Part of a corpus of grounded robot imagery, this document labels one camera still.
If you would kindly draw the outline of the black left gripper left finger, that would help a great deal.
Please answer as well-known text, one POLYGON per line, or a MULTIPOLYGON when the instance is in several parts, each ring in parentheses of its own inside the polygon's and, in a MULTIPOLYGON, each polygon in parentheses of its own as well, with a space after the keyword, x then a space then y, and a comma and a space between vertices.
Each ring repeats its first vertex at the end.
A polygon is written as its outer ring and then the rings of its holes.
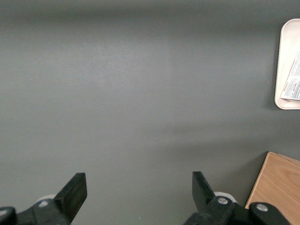
POLYGON ((0 208, 2 225, 70 225, 87 198, 86 174, 76 173, 54 198, 37 201, 16 212, 11 206, 0 208))

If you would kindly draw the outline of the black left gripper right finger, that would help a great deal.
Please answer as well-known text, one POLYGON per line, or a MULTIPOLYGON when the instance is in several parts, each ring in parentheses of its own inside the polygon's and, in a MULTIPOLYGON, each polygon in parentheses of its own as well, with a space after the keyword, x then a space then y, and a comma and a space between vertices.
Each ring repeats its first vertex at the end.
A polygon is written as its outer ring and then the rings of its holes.
POLYGON ((217 196, 202 172, 192 173, 192 196, 197 212, 186 225, 289 225, 290 222, 273 205, 251 203, 245 209, 226 196, 217 196))

